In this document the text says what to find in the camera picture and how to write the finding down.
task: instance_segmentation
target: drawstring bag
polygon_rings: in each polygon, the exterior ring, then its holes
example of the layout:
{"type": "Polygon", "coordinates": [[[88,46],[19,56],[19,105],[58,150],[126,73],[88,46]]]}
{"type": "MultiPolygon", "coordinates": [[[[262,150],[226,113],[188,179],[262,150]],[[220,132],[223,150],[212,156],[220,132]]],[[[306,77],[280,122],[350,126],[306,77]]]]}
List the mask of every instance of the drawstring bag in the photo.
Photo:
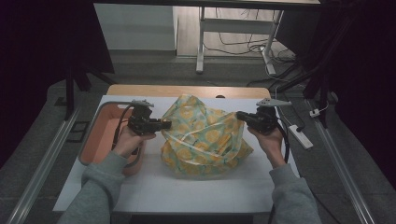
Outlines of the drawstring bag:
{"type": "Polygon", "coordinates": [[[178,175],[220,175],[253,151],[242,138],[244,121],[195,96],[179,96],[163,120],[172,121],[172,127],[162,130],[162,160],[178,175]]]}

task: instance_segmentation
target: plastic bag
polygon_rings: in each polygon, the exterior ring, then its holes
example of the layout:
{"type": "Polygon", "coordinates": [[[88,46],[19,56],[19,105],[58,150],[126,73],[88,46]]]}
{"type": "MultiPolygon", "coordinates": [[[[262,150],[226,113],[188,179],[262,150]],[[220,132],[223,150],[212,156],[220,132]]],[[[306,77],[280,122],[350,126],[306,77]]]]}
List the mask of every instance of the plastic bag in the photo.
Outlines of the plastic bag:
{"type": "Polygon", "coordinates": [[[195,96],[181,95],[163,120],[171,120],[172,127],[162,130],[162,160],[176,174],[219,175],[253,151],[242,138],[245,122],[234,112],[206,107],[195,96]]]}

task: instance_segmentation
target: human hand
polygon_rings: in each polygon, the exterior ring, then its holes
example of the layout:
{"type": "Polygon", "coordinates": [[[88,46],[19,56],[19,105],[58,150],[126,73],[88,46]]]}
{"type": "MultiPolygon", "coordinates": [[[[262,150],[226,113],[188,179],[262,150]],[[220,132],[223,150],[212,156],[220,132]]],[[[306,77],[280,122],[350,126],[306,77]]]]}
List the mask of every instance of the human hand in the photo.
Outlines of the human hand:
{"type": "Polygon", "coordinates": [[[267,155],[267,158],[271,162],[273,168],[286,164],[281,152],[283,136],[278,128],[275,128],[268,134],[259,133],[250,127],[247,127],[247,130],[256,136],[260,147],[267,155]]]}
{"type": "Polygon", "coordinates": [[[128,158],[137,147],[142,146],[143,141],[152,139],[155,136],[155,133],[138,135],[128,128],[128,126],[124,126],[120,132],[119,141],[113,151],[124,158],[128,158]]]}

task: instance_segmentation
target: white wall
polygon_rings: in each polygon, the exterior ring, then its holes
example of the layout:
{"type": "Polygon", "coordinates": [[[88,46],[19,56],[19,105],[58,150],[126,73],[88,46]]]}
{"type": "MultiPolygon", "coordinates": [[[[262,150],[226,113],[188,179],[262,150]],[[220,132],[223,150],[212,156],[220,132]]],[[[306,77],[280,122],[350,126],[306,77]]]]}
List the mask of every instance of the white wall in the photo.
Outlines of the white wall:
{"type": "Polygon", "coordinates": [[[108,49],[176,49],[174,7],[94,6],[108,49]]]}

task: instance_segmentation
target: person's left hand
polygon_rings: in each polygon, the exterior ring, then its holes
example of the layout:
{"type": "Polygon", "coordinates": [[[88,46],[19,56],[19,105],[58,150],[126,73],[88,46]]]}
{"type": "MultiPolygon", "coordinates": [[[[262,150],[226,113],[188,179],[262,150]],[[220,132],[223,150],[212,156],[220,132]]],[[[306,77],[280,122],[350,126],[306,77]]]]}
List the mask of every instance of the person's left hand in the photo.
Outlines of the person's left hand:
{"type": "Polygon", "coordinates": [[[155,133],[138,135],[128,128],[128,126],[124,126],[120,132],[119,141],[113,151],[124,158],[128,158],[137,147],[141,146],[143,141],[152,139],[155,136],[155,133]]]}

